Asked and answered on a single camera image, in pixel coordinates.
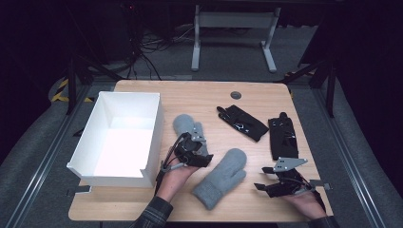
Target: plaid sleeve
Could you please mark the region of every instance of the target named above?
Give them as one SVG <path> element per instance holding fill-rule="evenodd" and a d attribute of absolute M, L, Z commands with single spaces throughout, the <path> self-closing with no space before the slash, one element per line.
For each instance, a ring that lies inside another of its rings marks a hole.
<path fill-rule="evenodd" d="M 169 202 L 159 197 L 154 197 L 137 218 L 133 227 L 163 228 L 172 210 L 173 207 Z"/>

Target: wooden table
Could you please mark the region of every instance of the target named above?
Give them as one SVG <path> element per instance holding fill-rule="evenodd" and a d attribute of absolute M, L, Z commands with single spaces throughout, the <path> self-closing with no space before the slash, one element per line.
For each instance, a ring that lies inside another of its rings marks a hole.
<path fill-rule="evenodd" d="M 254 182 L 273 184 L 278 182 L 275 175 L 266 175 L 263 166 L 273 167 L 270 152 L 270 136 L 265 134 L 259 142 L 254 142 L 239 133 L 218 117 L 217 106 L 237 105 L 264 124 L 268 119 L 286 112 L 293 120 L 297 134 L 299 157 L 308 162 L 299 166 L 307 180 L 320 180 L 303 133 L 297 112 L 286 85 L 234 82 L 168 82 L 168 81 L 120 81 L 115 91 L 159 92 L 163 104 L 164 126 L 161 160 L 164 160 L 170 146 L 176 141 L 172 123 L 175 117 L 186 113 L 196 122 L 201 122 L 207 149 L 214 158 L 206 168 L 201 168 L 186 183 L 182 191 L 173 199 L 174 210 L 170 221 L 231 221 L 231 222 L 282 222 L 304 221 L 292 205 L 283 199 L 269 198 L 258 191 Z M 235 100 L 230 94 L 241 93 Z M 208 211 L 191 193 L 194 186 L 213 170 L 224 154 L 231 148 L 239 148 L 247 155 L 243 182 L 224 196 L 218 205 Z M 325 202 L 327 214 L 332 209 L 323 188 L 318 191 Z M 135 220 L 152 199 L 153 189 L 92 187 L 90 193 L 76 194 L 69 210 L 73 220 Z"/>

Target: dark background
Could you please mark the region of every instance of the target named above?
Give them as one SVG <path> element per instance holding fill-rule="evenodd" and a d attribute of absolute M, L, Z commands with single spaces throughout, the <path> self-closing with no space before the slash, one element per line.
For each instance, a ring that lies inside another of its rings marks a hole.
<path fill-rule="evenodd" d="M 332 51 L 337 78 L 385 173 L 400 195 L 403 185 L 403 109 L 401 4 L 366 1 L 331 18 L 306 51 L 310 64 Z M 169 39 L 173 28 L 192 23 L 192 6 L 139 6 L 142 23 Z M 282 11 L 280 26 L 319 24 L 320 10 Z M 119 3 L 41 0 L 2 1 L 0 5 L 0 151 L 1 162 L 28 127 L 50 106 L 49 89 L 66 72 L 78 51 L 95 63 L 122 60 L 129 54 Z M 119 40 L 113 51 L 106 40 Z"/>

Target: metal rail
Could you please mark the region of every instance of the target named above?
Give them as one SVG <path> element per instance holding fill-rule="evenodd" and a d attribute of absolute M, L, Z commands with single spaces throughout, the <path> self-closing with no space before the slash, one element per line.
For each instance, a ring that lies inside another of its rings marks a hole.
<path fill-rule="evenodd" d="M 325 98 L 324 95 L 319 91 L 319 89 L 312 89 L 314 93 L 314 97 L 316 98 L 317 103 L 319 104 L 320 111 L 322 115 L 325 117 L 326 124 L 332 131 L 332 134 L 335 137 L 336 144 L 338 147 L 338 154 L 341 158 L 341 161 L 346 168 L 347 174 L 349 175 L 355 192 L 364 208 L 365 214 L 367 215 L 369 222 L 372 227 L 386 227 L 385 223 L 380 216 L 376 205 L 374 204 L 373 198 L 368 190 L 367 184 L 365 180 L 363 180 L 361 174 L 359 173 L 358 168 L 355 165 L 354 159 L 351 155 L 351 152 L 343 139 L 343 136 L 337 126 L 335 119 L 330 118 L 326 109 Z"/>
<path fill-rule="evenodd" d="M 86 95 L 89 91 L 89 85 L 83 85 L 80 89 L 79 96 L 78 96 L 78 104 L 72 109 L 69 115 L 66 115 L 63 119 L 59 130 L 56 136 L 51 143 L 48 152 L 46 153 L 45 157 L 42 159 L 41 163 L 39 164 L 38 169 L 36 170 L 35 174 L 32 176 L 29 186 L 27 187 L 26 192 L 24 193 L 23 197 L 20 199 L 18 205 L 14 209 L 6 227 L 21 227 L 25 217 L 28 214 L 29 208 L 33 204 L 36 196 L 38 195 L 42 184 L 44 183 L 48 172 L 55 161 L 57 154 L 60 151 L 60 147 L 63 143 L 63 140 L 66 136 L 68 128 L 71 122 L 74 120 L 74 117 L 77 114 L 77 111 L 80 108 L 80 105 L 83 103 L 83 100 L 86 98 Z"/>

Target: glove cuff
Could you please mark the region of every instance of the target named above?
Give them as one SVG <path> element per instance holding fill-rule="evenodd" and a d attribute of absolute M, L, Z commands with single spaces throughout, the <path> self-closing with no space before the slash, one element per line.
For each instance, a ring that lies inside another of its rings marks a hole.
<path fill-rule="evenodd" d="M 192 193 L 207 210 L 212 210 L 223 196 L 222 192 L 207 179 L 200 182 Z"/>

